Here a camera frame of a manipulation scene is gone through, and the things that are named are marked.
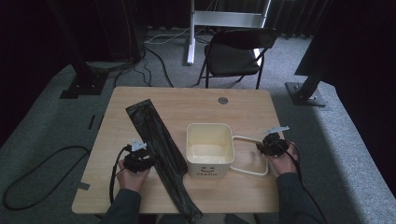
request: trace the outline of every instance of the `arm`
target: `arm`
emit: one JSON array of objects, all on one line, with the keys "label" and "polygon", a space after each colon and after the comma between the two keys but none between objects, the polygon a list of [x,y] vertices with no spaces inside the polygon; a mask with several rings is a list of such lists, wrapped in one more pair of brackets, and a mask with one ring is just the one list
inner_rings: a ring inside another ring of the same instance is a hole
[{"label": "arm", "polygon": [[139,222],[141,202],[139,192],[149,174],[149,169],[135,174],[124,169],[123,161],[119,161],[119,167],[121,172],[117,175],[117,179],[120,182],[120,191],[100,223],[134,224]]},{"label": "arm", "polygon": [[[288,152],[297,161],[294,148]],[[279,223],[325,223],[312,199],[304,190],[297,168],[291,157],[284,153],[279,157],[268,157],[279,177],[276,179],[279,193]]]}]

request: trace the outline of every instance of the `sleeve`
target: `sleeve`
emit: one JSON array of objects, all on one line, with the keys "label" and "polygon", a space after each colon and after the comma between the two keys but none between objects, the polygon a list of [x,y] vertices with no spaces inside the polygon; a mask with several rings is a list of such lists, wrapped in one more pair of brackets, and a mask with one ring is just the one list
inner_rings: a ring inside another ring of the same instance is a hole
[{"label": "sleeve", "polygon": [[141,196],[139,193],[120,189],[113,204],[108,208],[100,224],[137,224],[139,223],[139,209]]},{"label": "sleeve", "polygon": [[276,183],[279,193],[279,223],[325,223],[297,174],[280,175]]}]

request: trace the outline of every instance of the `person's right hand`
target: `person's right hand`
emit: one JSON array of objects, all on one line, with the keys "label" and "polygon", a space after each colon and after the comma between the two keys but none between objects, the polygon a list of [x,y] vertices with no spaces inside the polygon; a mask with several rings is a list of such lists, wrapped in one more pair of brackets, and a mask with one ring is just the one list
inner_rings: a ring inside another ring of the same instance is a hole
[{"label": "person's right hand", "polygon": [[149,169],[137,172],[136,174],[128,169],[124,169],[124,160],[119,161],[119,167],[122,170],[118,175],[117,179],[120,182],[121,189],[130,189],[136,192],[140,192],[145,183],[146,177],[149,174]]},{"label": "person's right hand", "polygon": [[[289,154],[297,161],[297,155],[294,153],[294,146],[288,143]],[[285,152],[279,157],[268,156],[268,160],[273,165],[277,175],[283,175],[285,173],[297,173],[297,168],[294,165],[291,157]]]}]

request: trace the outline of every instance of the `table top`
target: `table top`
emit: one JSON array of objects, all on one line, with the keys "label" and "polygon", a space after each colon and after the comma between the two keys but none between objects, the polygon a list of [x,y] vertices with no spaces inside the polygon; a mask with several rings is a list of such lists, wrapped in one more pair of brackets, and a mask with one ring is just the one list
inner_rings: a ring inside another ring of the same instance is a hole
[{"label": "table top", "polygon": [[[187,128],[191,123],[225,123],[231,127],[233,135],[256,139],[263,139],[264,131],[279,126],[268,91],[117,87],[81,179],[90,187],[78,189],[72,206],[75,213],[103,214],[107,211],[109,182],[116,158],[123,147],[132,143],[132,138],[141,141],[125,108],[147,99],[154,104],[185,158]],[[234,167],[253,172],[265,169],[267,161],[254,144],[235,141],[234,150]],[[234,170],[217,180],[183,176],[187,192],[203,213],[276,212],[275,180],[271,174],[255,176]],[[119,189],[116,181],[114,195]],[[154,168],[150,170],[141,195],[140,213],[177,213]]]}]

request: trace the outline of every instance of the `black plastic bag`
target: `black plastic bag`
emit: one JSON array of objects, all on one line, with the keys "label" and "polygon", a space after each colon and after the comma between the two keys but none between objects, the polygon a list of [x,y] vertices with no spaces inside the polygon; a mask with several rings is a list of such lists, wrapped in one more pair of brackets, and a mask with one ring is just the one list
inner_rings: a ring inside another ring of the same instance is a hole
[{"label": "black plastic bag", "polygon": [[142,140],[147,143],[150,157],[156,159],[155,169],[180,214],[189,223],[196,223],[202,212],[192,202],[183,185],[187,163],[150,99],[126,108]]}]

